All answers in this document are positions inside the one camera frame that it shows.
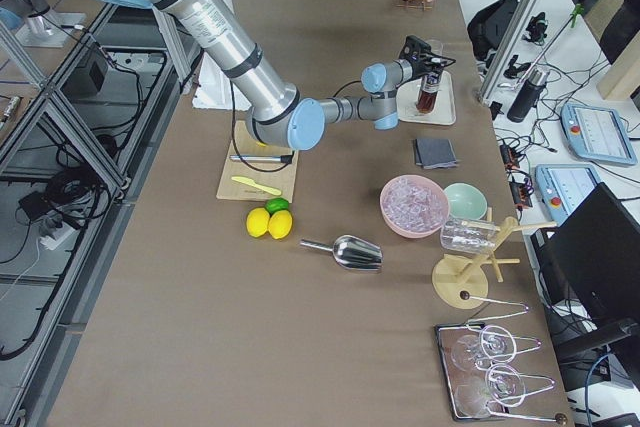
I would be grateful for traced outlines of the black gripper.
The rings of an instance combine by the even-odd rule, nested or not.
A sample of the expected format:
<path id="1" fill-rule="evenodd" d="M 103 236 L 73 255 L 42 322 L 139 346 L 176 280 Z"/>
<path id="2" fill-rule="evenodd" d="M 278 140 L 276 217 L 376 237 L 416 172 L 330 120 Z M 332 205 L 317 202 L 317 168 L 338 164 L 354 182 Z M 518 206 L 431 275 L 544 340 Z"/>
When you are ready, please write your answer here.
<path id="1" fill-rule="evenodd" d="M 449 67 L 456 60 L 441 55 L 433 55 L 431 46 L 415 35 L 408 35 L 401 49 L 401 59 L 409 63 L 412 78 L 420 78 L 433 70 L 433 66 Z"/>

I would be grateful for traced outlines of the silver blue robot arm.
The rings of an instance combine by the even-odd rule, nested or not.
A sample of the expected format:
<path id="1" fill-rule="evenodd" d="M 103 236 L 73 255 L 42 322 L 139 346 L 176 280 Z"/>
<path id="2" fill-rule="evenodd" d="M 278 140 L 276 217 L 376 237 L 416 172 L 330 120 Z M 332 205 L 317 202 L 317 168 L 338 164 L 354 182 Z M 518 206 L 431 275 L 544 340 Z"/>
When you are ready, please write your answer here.
<path id="1" fill-rule="evenodd" d="M 224 0 L 101 0 L 151 9 L 174 16 L 250 103 L 245 125 L 255 140 L 268 145 L 309 150 L 326 125 L 368 120 L 379 130 L 398 124 L 399 87 L 442 72 L 453 59 L 436 55 L 424 40 L 410 35 L 398 59 L 364 69 L 365 97 L 304 98 L 283 81 L 265 59 L 262 48 L 238 23 Z"/>

